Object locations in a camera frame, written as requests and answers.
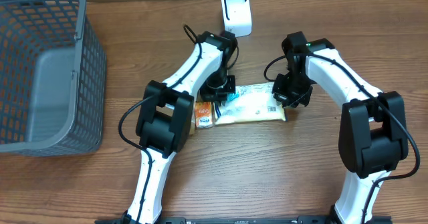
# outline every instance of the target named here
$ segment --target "orange and white package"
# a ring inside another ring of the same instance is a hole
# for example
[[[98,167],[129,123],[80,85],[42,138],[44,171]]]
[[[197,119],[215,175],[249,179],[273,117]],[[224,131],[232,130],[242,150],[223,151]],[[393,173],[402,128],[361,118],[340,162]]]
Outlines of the orange and white package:
[[[195,116],[197,128],[213,127],[213,113],[210,102],[197,102],[195,104]]]

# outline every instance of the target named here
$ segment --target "robotic hand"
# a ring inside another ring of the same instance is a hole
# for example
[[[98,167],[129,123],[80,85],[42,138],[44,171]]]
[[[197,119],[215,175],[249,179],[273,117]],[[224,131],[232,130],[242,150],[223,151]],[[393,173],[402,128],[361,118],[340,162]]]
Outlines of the robotic hand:
[[[187,25],[185,31],[195,43],[191,56],[163,83],[151,81],[143,100],[130,108],[119,123],[121,137],[141,149],[141,170],[134,200],[122,218],[96,221],[98,224],[155,223],[162,210],[162,193],[168,169],[189,136],[198,92],[204,101],[223,101],[228,93],[235,92],[235,77],[227,75],[227,70],[236,62],[235,59],[232,65],[227,66],[237,49],[235,35],[225,31],[217,36],[206,31],[196,36]],[[140,142],[135,144],[123,136],[122,123],[139,106],[142,108],[136,134]],[[173,109],[173,115],[156,111],[157,106]]]
[[[303,33],[297,32],[287,36],[282,49],[289,72],[278,74],[275,80],[277,101],[292,108],[307,106],[311,85],[319,84],[342,108],[338,148],[348,171],[342,194],[326,223],[391,223],[389,218],[372,218],[382,182],[415,174],[420,161],[415,142],[406,130],[402,97],[396,92],[382,93],[360,78],[327,39],[308,43]],[[267,66],[266,79],[268,68],[282,58]],[[369,121],[383,125],[371,130]],[[406,175],[389,177],[398,162],[407,157],[407,139],[415,151],[415,168]]]

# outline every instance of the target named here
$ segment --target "gray plastic basket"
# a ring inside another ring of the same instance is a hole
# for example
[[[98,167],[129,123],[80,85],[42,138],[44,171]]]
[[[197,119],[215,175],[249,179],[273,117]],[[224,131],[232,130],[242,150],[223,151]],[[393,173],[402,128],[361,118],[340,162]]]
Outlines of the gray plastic basket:
[[[0,152],[94,152],[106,56],[86,0],[0,0]]]

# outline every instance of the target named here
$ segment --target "wooden tabletop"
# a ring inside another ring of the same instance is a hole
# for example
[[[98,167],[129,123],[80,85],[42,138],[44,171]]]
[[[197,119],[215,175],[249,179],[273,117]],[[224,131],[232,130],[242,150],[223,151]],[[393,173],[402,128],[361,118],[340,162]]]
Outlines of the wooden tabletop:
[[[253,32],[240,37],[231,70],[237,85],[265,82],[288,33],[329,39],[362,78],[405,100],[407,126],[422,156],[419,172],[386,182],[374,206],[395,223],[427,223],[428,0],[251,0]],[[189,57],[182,30],[219,33],[220,0],[89,4],[88,17],[107,54],[104,137],[83,156],[0,155],[0,223],[93,223],[113,219],[134,196],[140,152],[119,138],[121,115],[151,80],[163,81]],[[285,61],[269,76],[286,73]],[[345,167],[338,154],[340,108],[319,86],[289,122],[197,130],[178,153],[163,195],[163,214],[187,218],[295,217],[327,214]],[[135,136],[137,113],[126,121]],[[414,165],[409,157],[398,173]]]

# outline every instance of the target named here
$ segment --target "basket bottom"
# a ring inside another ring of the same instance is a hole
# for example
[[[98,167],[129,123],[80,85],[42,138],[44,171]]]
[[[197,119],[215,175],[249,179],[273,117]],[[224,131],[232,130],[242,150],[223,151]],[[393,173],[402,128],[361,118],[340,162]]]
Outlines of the basket bottom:
[[[36,63],[29,105],[26,142],[45,140],[64,126],[68,117],[74,47],[50,49]]]

